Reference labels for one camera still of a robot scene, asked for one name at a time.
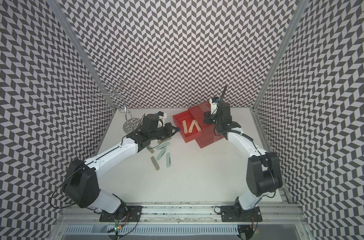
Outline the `red top drawer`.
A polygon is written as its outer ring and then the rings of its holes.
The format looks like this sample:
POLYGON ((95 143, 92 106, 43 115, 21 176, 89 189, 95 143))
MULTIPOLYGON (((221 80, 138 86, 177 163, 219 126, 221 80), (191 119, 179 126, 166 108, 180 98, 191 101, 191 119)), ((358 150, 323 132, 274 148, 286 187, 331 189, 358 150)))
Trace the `red top drawer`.
POLYGON ((176 114, 176 115, 173 115, 172 118, 173 118, 173 122, 175 123, 175 125, 178 128, 180 128, 179 132, 180 132, 183 140, 185 141, 185 143, 189 143, 189 142, 191 142, 193 140, 196 140, 196 139, 198 139, 199 137, 202 136, 203 130, 201 132, 198 132, 197 129, 194 129, 192 133, 184 134, 183 120, 187 121, 188 129, 189 129, 190 125, 191 125, 191 122, 193 120, 195 120, 195 117, 192 115, 192 113, 189 110, 181 112, 181 113, 176 114))

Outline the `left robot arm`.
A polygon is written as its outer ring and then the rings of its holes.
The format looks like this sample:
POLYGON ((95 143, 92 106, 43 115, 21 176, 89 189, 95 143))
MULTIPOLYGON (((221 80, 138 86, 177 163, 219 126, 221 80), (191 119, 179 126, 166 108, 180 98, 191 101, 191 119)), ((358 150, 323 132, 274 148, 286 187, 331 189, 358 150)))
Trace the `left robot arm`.
POLYGON ((139 126, 116 146, 87 160, 72 161, 67 168, 62 192, 80 208, 92 207, 109 214, 122 212, 124 202, 102 190, 99 179, 126 158, 147 148, 152 141, 166 140, 179 131, 179 127, 165 122, 163 112, 143 116, 139 126))

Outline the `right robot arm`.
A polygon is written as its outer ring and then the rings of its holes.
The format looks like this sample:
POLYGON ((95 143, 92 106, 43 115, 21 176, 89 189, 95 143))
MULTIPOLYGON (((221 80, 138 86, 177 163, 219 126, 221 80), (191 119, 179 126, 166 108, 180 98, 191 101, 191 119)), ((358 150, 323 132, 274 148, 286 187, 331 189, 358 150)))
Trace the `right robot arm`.
POLYGON ((233 121, 229 104, 219 100, 210 102, 210 110, 204 112, 204 123, 214 126, 214 133, 224 136, 248 158, 247 190, 236 198, 236 206, 248 211, 257 207, 263 197, 274 194, 283 186, 280 159, 277 153, 259 147, 241 125, 233 121))

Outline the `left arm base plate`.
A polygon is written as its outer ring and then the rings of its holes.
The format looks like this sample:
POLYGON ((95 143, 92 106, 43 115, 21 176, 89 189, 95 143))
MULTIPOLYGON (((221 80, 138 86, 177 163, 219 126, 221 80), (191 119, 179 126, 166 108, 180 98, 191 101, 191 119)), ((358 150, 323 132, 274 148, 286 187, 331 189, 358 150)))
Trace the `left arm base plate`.
POLYGON ((143 206, 123 206, 121 205, 118 210, 110 214, 102 211, 99 221, 100 222, 123 222, 131 223, 138 222, 142 214, 143 206))

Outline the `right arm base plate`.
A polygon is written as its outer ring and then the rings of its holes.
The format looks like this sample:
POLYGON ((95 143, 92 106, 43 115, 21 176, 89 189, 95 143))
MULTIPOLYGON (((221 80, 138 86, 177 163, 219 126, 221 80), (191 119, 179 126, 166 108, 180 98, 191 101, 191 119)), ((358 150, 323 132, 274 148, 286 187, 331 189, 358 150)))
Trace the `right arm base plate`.
POLYGON ((220 206, 222 222, 262 222, 262 214, 259 207, 243 210, 239 206, 220 206))

